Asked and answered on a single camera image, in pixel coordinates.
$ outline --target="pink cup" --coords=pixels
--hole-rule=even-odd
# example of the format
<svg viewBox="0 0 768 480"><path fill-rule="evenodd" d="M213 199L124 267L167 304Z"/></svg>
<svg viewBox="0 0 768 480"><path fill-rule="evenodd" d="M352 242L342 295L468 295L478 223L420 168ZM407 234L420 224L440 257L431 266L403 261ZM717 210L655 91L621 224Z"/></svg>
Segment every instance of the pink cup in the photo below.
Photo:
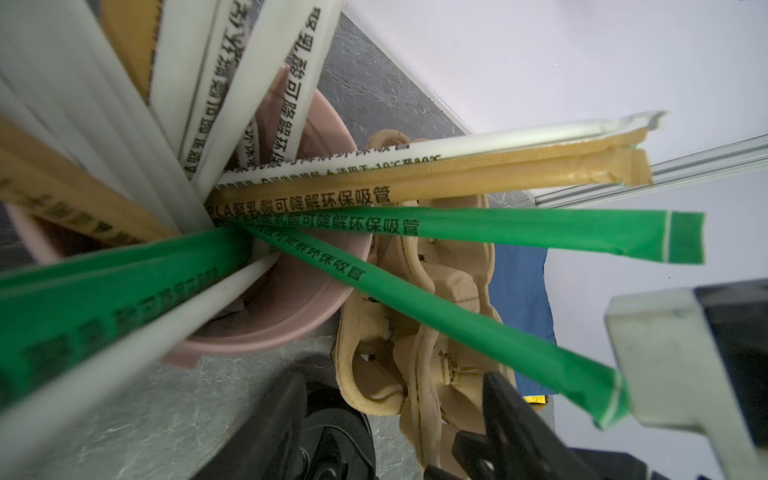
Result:
<svg viewBox="0 0 768 480"><path fill-rule="evenodd" d="M261 158L268 158L283 104L287 73L276 79L257 112ZM315 92L306 120L300 157L355 151L355 142L339 115ZM8 205L8 216L32 258L54 263L98 248L77 233L31 217ZM365 260L370 235L315 232L316 237ZM165 361L191 368L205 354L233 355L271 349L311 332L344 303L352 288L288 255L282 255L242 312L209 322L184 340Z"/></svg>

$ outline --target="blue cloth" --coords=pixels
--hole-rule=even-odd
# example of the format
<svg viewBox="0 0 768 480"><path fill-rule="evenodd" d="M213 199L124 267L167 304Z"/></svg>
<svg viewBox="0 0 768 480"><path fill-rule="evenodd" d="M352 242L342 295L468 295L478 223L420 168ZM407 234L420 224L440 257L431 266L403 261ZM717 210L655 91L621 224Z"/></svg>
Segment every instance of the blue cloth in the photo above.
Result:
<svg viewBox="0 0 768 480"><path fill-rule="evenodd" d="M505 325L557 343L544 287L546 259L546 248L496 245L496 262L488 290L491 304ZM524 396L556 393L517 372L515 380Z"/></svg>

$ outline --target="green straw wrapper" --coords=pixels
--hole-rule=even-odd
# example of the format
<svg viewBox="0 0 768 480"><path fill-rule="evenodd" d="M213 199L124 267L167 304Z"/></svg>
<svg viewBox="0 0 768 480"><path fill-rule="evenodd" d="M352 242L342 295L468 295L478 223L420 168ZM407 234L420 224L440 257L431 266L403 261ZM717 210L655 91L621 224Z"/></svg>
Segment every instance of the green straw wrapper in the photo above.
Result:
<svg viewBox="0 0 768 480"><path fill-rule="evenodd" d="M626 383L616 369L464 310L296 229L238 224L400 313L557 390L602 429L629 413Z"/></svg>
<svg viewBox="0 0 768 480"><path fill-rule="evenodd" d="M240 269L236 227L0 276L0 409Z"/></svg>
<svg viewBox="0 0 768 480"><path fill-rule="evenodd" d="M666 263L703 263L704 215L665 210L351 207L257 215L278 227L506 243L605 252Z"/></svg>

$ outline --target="white panel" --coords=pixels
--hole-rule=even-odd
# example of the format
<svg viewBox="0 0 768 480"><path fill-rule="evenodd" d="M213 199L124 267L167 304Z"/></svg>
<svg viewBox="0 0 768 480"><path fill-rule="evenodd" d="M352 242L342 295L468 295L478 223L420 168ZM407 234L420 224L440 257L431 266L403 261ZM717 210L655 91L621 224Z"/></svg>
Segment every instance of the white panel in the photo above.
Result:
<svg viewBox="0 0 768 480"><path fill-rule="evenodd" d="M666 109L651 163L768 134L768 2L349 0L473 133Z"/></svg>
<svg viewBox="0 0 768 480"><path fill-rule="evenodd" d="M615 365L604 314L611 297L679 286L768 276L768 170L691 184L601 204L600 208L704 211L703 266L644 262L599 253L549 250L545 283L558 345ZM600 433L566 399L555 402L555 426L569 445L628 451L669 478L722 478L699 435L647 429L627 419Z"/></svg>

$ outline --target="yellow object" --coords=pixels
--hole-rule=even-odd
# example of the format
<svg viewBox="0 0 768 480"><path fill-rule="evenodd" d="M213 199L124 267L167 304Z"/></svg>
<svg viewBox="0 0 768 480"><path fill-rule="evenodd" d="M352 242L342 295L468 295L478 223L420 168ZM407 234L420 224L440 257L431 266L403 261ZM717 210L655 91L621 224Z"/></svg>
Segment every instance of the yellow object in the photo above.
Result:
<svg viewBox="0 0 768 480"><path fill-rule="evenodd" d="M179 234L2 116L0 200L107 245Z"/></svg>
<svg viewBox="0 0 768 480"><path fill-rule="evenodd" d="M147 101L162 0L101 0L101 28Z"/></svg>
<svg viewBox="0 0 768 480"><path fill-rule="evenodd" d="M547 396L546 395L524 396L523 400L525 400L528 403L546 403Z"/></svg>
<svg viewBox="0 0 768 480"><path fill-rule="evenodd" d="M645 152L634 148L646 133L641 128L592 141L229 187L211 193L206 207L220 219L575 184L651 184Z"/></svg>

